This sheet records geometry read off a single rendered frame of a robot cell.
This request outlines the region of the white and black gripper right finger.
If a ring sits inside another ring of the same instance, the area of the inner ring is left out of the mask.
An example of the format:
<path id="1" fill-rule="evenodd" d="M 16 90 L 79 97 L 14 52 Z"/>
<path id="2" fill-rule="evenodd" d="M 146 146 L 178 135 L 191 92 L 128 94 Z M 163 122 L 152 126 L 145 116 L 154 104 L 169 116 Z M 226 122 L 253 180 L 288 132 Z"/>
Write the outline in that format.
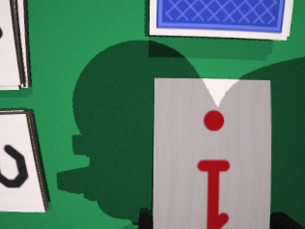
<path id="1" fill-rule="evenodd" d="M 274 212 L 270 215 L 269 229 L 305 229 L 283 212 Z"/>

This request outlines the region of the blue card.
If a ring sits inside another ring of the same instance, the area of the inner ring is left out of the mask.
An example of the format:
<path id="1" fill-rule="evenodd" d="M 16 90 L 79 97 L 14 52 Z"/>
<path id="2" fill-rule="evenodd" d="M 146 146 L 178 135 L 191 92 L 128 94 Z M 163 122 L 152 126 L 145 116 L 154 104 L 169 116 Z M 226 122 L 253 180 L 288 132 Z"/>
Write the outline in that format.
<path id="1" fill-rule="evenodd" d="M 291 0 L 150 0 L 150 35 L 283 40 Z"/>

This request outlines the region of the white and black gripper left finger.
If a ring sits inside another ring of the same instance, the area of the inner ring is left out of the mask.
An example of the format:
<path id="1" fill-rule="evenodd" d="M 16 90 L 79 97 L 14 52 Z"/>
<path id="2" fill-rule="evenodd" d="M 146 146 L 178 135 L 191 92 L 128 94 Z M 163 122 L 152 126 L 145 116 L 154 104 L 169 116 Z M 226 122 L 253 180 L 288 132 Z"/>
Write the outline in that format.
<path id="1" fill-rule="evenodd" d="M 140 213 L 138 229 L 153 229 L 153 215 Z"/>

